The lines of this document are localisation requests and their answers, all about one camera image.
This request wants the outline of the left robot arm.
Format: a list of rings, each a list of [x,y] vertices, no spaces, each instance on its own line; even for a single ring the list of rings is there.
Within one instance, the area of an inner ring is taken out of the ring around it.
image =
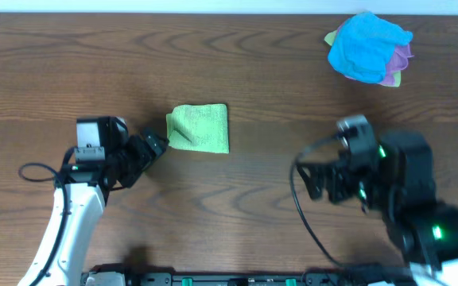
[[[169,145],[150,128],[130,134],[125,121],[112,116],[78,119],[76,136],[60,169],[49,170],[55,188],[52,213],[21,285],[80,284],[109,194],[132,187]]]

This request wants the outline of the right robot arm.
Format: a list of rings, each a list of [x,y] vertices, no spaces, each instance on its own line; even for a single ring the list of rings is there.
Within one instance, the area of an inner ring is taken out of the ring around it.
[[[337,132],[293,159],[312,200],[332,204],[357,198],[365,212],[379,212],[403,266],[347,264],[316,270],[305,285],[458,285],[458,207],[437,198],[433,151],[421,133],[391,130],[376,136],[365,116],[344,118]]]

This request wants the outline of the green microfiber cloth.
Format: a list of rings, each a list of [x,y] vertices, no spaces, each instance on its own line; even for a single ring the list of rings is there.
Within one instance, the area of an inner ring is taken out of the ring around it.
[[[222,103],[181,105],[166,115],[167,138],[174,149],[228,154],[228,112]]]

